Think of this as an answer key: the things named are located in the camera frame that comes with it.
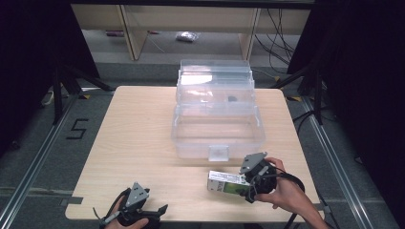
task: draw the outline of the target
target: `aluminum rail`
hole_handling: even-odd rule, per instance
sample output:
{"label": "aluminum rail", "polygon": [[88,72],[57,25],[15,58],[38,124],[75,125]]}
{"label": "aluminum rail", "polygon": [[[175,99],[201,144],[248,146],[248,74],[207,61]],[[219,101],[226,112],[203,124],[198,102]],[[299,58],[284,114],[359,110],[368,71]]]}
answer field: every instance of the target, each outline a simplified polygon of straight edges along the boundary
{"label": "aluminum rail", "polygon": [[[303,104],[306,112],[313,111],[312,104],[307,97],[303,97]],[[342,189],[342,192],[352,209],[354,218],[356,219],[358,226],[364,229],[374,228],[372,222],[370,221],[370,217],[366,211],[366,208],[361,202],[359,195],[354,190],[354,187],[352,186],[352,183],[348,175],[346,174],[345,169],[343,168],[342,163],[339,160],[339,157],[337,156],[336,152],[333,149],[333,146],[330,143],[324,127],[318,124],[318,121],[313,115],[310,117],[310,123],[312,124],[312,127],[316,132],[319,141],[321,142],[325,155],[327,156],[330,166],[340,185],[340,188]]]}
{"label": "aluminum rail", "polygon": [[42,165],[44,164],[51,148],[53,147],[61,127],[66,121],[66,118],[69,114],[69,111],[78,100],[77,94],[71,94],[68,98],[67,104],[65,105],[65,111],[63,116],[59,118],[59,121],[51,127],[50,132],[48,133],[45,141],[42,143],[41,148],[33,159],[29,169],[24,175],[23,179],[18,184],[11,198],[9,199],[5,208],[3,208],[0,214],[0,226],[2,229],[10,228],[14,218],[16,217],[18,211],[20,210],[24,199],[27,196],[27,193],[30,191],[30,188],[35,181],[36,177],[39,174]]}

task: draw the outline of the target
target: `wire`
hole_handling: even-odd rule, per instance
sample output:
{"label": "wire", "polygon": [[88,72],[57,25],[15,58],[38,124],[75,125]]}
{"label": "wire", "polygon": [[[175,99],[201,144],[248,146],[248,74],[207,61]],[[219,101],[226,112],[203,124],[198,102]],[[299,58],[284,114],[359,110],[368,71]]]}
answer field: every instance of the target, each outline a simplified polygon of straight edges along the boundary
{"label": "wire", "polygon": [[[315,187],[315,191],[316,191],[316,194],[318,194],[318,197],[321,199],[322,203],[324,204],[324,207],[328,209],[328,213],[330,214],[331,219],[333,220],[334,225],[336,226],[337,229],[340,229],[339,223],[337,223],[337,220],[336,220],[336,218],[334,217],[334,214],[333,214],[331,208],[328,206],[327,202],[326,202],[325,199],[322,197],[321,193],[319,192],[319,190],[318,190],[316,187]],[[329,223],[327,223],[326,221],[325,221],[325,223],[326,223],[331,229],[334,229],[334,227],[331,226],[331,225],[330,225]]]}
{"label": "wire", "polygon": [[276,38],[277,35],[280,36],[280,39],[283,42],[284,47],[281,47],[279,45],[280,48],[284,49],[287,55],[288,60],[290,60],[290,58],[292,57],[292,52],[294,52],[294,49],[286,42],[286,40],[284,39],[284,34],[283,34],[283,24],[282,24],[282,18],[283,18],[283,10],[279,9],[279,23],[278,25],[276,25],[273,17],[271,16],[270,10],[267,9],[267,14],[270,17],[271,22],[273,23],[274,29],[276,30],[276,35],[274,36],[274,40],[272,40],[268,35],[267,37],[273,42],[273,44],[276,44]]}
{"label": "wire", "polygon": [[298,125],[297,135],[300,134],[300,130],[301,130],[301,127],[302,127],[304,121],[305,121],[308,117],[310,117],[311,115],[313,115],[313,112],[308,113],[308,114],[301,120],[300,124]]}

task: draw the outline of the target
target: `clear plastic container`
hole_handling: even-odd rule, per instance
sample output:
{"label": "clear plastic container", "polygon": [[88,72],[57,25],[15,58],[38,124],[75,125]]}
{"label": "clear plastic container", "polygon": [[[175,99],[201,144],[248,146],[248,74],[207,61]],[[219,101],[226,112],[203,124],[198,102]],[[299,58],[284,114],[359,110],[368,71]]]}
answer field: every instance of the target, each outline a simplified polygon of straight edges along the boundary
{"label": "clear plastic container", "polygon": [[186,60],[181,62],[177,102],[251,102],[254,80],[246,61]]}
{"label": "clear plastic container", "polygon": [[257,153],[265,141],[259,108],[178,105],[173,118],[172,140],[179,157],[227,161]]}
{"label": "clear plastic container", "polygon": [[227,161],[259,151],[266,136],[247,61],[183,60],[177,86],[179,157]]}

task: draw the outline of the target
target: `finger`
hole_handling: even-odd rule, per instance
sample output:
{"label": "finger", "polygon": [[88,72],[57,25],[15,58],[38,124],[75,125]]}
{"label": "finger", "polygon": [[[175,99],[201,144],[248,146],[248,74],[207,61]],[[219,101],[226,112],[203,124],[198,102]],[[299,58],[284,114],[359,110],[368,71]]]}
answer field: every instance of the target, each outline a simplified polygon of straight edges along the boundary
{"label": "finger", "polygon": [[140,228],[146,226],[146,224],[148,224],[148,222],[149,222],[148,218],[140,219],[134,223],[133,229],[140,229]]}
{"label": "finger", "polygon": [[271,194],[258,194],[254,196],[254,199],[259,200],[261,202],[272,202],[273,200]]}
{"label": "finger", "polygon": [[114,208],[113,208],[113,213],[116,212],[116,211],[118,211],[119,205],[120,205],[120,203],[122,202],[122,199],[123,199],[123,198],[124,198],[124,197],[121,197],[121,198],[117,201],[116,205],[115,205]]}
{"label": "finger", "polygon": [[274,158],[274,157],[266,157],[266,161],[268,161],[268,162],[270,162],[270,163],[273,163],[273,164],[276,166],[276,168],[279,168],[279,169],[281,169],[281,170],[283,170],[283,171],[286,170],[286,169],[284,168],[283,161],[280,160],[280,159],[277,159],[277,158]]}

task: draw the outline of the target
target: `floor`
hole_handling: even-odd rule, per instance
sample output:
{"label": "floor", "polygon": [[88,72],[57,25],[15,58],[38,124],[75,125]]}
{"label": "floor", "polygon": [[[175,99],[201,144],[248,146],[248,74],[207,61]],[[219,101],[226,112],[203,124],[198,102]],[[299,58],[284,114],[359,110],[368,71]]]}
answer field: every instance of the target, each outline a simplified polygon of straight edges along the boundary
{"label": "floor", "polygon": [[[123,37],[107,36],[105,31],[83,31],[92,56],[97,63],[101,78],[107,75],[113,83],[134,83],[132,79],[114,81],[115,74],[122,73],[125,68],[142,68],[143,66],[159,65],[166,69],[176,68],[182,59],[242,59],[237,34],[232,33],[200,33],[197,40],[181,42],[176,40],[175,31],[158,31],[149,34],[142,54],[137,61],[130,59]],[[258,35],[258,39],[267,47],[271,46],[273,35]],[[285,41],[294,48],[299,36],[285,36]],[[255,40],[250,66],[254,73],[265,76],[268,84],[274,83],[276,77],[287,77],[284,72],[288,66],[288,52],[284,48],[273,47],[274,52],[285,61],[274,56],[269,57],[258,40]],[[285,93],[291,117],[296,117],[312,109],[310,97],[300,97],[296,88],[298,82],[285,86]],[[49,100],[51,93],[44,101]],[[0,159],[0,206],[5,209],[11,204],[11,197],[16,191],[26,188],[24,201],[16,204],[15,215],[2,228],[95,228],[95,220],[68,220],[64,217],[66,201],[69,200],[81,168],[84,166],[96,131],[111,101],[111,94],[99,94],[91,99],[74,97],[65,98],[65,108],[69,116],[56,130],[49,121],[53,118],[53,107],[45,106],[32,119],[31,125],[20,137],[24,142],[20,149],[10,150]],[[66,143],[72,135],[71,127],[81,117],[89,117],[93,122],[86,132],[86,140]],[[306,155],[315,186],[333,210],[333,215],[326,215],[326,221],[333,227],[334,216],[340,228],[399,228],[373,185],[367,171],[354,160],[355,152],[349,140],[334,118],[331,111],[323,113],[324,125],[319,126],[313,117],[297,121],[296,127]],[[49,140],[49,133],[57,133],[55,140]],[[30,167],[33,161],[39,161],[37,170]],[[32,183],[23,183],[27,177],[33,177]],[[264,223],[263,228],[283,228],[284,223]],[[164,223],[161,228],[244,228],[233,223]]]}

